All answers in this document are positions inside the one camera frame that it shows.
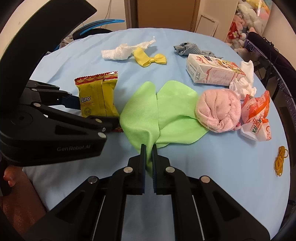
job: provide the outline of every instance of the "yellow bow tie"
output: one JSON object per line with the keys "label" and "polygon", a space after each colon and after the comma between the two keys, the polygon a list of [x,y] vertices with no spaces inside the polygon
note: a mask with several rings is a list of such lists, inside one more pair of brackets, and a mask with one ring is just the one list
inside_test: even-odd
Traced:
{"label": "yellow bow tie", "polygon": [[166,57],[163,54],[158,53],[153,58],[150,58],[140,47],[133,52],[133,55],[135,56],[137,63],[143,67],[147,67],[153,62],[166,64]]}

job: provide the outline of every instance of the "green cloth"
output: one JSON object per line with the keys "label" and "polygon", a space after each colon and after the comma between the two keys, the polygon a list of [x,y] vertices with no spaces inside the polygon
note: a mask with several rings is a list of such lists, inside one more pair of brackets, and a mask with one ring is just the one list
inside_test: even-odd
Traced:
{"label": "green cloth", "polygon": [[164,147],[169,143],[190,144],[208,129],[196,119],[197,93],[188,86],[170,80],[156,94],[155,85],[145,82],[126,103],[120,125],[129,142],[141,150],[146,145],[146,169],[152,173],[151,151],[154,143]]}

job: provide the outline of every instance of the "crumpled gray rag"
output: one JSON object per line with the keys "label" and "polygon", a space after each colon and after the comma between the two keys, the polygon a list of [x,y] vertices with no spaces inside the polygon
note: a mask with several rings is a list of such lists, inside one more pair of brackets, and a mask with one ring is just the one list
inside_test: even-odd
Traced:
{"label": "crumpled gray rag", "polygon": [[192,54],[201,54],[201,55],[206,55],[214,58],[222,58],[222,57],[216,57],[215,54],[211,51],[205,51],[205,50],[200,50],[196,44],[190,43],[190,42],[185,42],[180,45],[174,46],[175,50],[177,51],[178,55],[189,55],[190,53]]}

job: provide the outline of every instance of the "round table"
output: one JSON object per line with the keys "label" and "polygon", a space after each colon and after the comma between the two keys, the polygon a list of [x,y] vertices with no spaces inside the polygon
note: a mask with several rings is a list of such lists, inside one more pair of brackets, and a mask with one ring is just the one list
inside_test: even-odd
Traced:
{"label": "round table", "polygon": [[[152,63],[143,68],[134,57],[123,61],[104,60],[101,50],[115,49],[122,43],[136,45],[156,42],[145,52],[148,56],[162,53],[167,64]],[[179,56],[173,46],[192,42],[202,50],[211,50],[216,56],[233,61],[238,66],[242,59],[224,42],[201,34],[172,29],[128,29],[109,34],[97,34],[76,40],[66,47],[45,56],[31,79],[60,86],[78,95],[74,79],[109,71],[118,71],[114,90],[114,104],[119,112],[133,93],[146,81],[156,86],[156,91],[168,80],[177,80],[198,94],[210,88],[223,86],[193,84],[186,72],[186,56]],[[254,75],[256,97],[264,87]],[[61,110],[79,114],[80,111]],[[158,153],[169,158],[172,166],[186,175],[199,178],[210,176],[229,195],[241,204],[269,231],[271,238],[282,222],[290,187],[289,159],[285,159],[284,172],[277,177],[274,160],[279,146],[287,148],[287,141],[277,110],[270,103],[268,114],[272,139],[256,142],[240,135],[239,131],[214,133],[209,131],[190,145],[169,144]],[[109,133],[100,156],[67,163],[26,167],[29,179],[42,202],[49,210],[65,198],[91,175],[103,178],[127,165],[128,159],[138,153],[124,133]],[[146,189],[142,196],[128,196],[124,215],[122,241],[174,240],[173,214],[170,196],[156,196],[152,179],[146,175]]]}

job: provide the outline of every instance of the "crumpled white tissue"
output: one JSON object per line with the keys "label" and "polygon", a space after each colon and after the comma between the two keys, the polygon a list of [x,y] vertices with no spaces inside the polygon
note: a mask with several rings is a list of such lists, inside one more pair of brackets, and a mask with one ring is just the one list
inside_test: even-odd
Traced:
{"label": "crumpled white tissue", "polygon": [[254,82],[254,65],[250,60],[249,62],[241,62],[241,70],[246,74],[246,77],[242,77],[240,80],[234,78],[229,85],[229,89],[233,90],[240,100],[244,100],[246,95],[254,96],[257,89],[253,86]]}
{"label": "crumpled white tissue", "polygon": [[149,45],[156,42],[154,36],[153,40],[149,42],[139,43],[135,46],[128,46],[127,44],[121,44],[116,49],[111,50],[102,50],[102,57],[106,59],[113,59],[113,60],[125,60],[128,59],[129,56],[132,55],[135,49],[141,47],[143,50],[147,49]]}

